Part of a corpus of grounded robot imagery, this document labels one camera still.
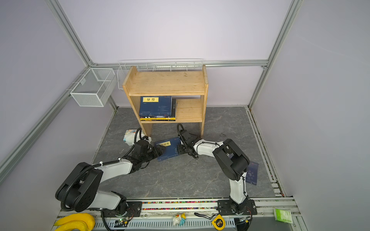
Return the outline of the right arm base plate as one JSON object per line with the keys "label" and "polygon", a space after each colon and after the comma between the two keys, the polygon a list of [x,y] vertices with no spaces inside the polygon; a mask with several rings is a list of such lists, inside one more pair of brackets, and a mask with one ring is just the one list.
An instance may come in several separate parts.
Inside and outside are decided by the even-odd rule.
{"label": "right arm base plate", "polygon": [[246,198],[241,204],[237,204],[232,199],[218,200],[216,210],[220,215],[257,215],[255,201]]}

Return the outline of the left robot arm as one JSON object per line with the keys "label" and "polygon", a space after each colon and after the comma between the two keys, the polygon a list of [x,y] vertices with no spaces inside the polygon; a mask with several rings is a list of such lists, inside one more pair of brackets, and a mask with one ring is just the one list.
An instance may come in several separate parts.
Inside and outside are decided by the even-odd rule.
{"label": "left robot arm", "polygon": [[163,155],[164,146],[153,146],[138,128],[134,144],[122,157],[113,161],[90,165],[76,165],[58,188],[55,198],[62,211],[110,210],[116,216],[126,215],[129,209],[127,198],[114,191],[99,190],[100,184],[121,175],[129,175],[145,169],[148,164]]}

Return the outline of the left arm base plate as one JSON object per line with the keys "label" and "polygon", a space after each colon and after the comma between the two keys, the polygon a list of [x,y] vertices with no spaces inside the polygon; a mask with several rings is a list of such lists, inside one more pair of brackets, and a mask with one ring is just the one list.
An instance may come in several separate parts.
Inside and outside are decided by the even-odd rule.
{"label": "left arm base plate", "polygon": [[123,218],[123,217],[139,217],[142,211],[141,201],[129,201],[121,203],[114,210],[103,209],[105,218]]}

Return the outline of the dark wolf cover book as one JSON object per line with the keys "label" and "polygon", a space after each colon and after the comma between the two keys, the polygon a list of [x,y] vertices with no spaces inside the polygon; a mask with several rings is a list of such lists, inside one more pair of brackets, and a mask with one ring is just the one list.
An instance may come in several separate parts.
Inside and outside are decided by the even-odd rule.
{"label": "dark wolf cover book", "polygon": [[176,109],[177,109],[177,101],[176,99],[172,99],[172,113],[171,113],[171,118],[175,120],[176,118]]}

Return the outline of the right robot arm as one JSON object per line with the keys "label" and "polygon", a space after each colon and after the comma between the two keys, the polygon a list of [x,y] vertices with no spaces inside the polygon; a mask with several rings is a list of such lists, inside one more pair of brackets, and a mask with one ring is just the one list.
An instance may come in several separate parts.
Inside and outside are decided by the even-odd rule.
{"label": "right robot arm", "polygon": [[179,152],[188,154],[194,159],[208,156],[216,159],[222,172],[229,178],[229,208],[233,214],[242,214],[247,208],[249,196],[246,192],[245,177],[250,160],[232,139],[225,141],[206,141],[189,133],[184,128],[177,129],[181,144]]}

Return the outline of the black book gold title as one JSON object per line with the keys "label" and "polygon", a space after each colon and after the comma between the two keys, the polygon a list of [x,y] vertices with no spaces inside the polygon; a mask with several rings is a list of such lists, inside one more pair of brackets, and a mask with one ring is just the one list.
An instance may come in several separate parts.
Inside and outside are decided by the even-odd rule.
{"label": "black book gold title", "polygon": [[141,121],[176,121],[175,117],[141,117]]}

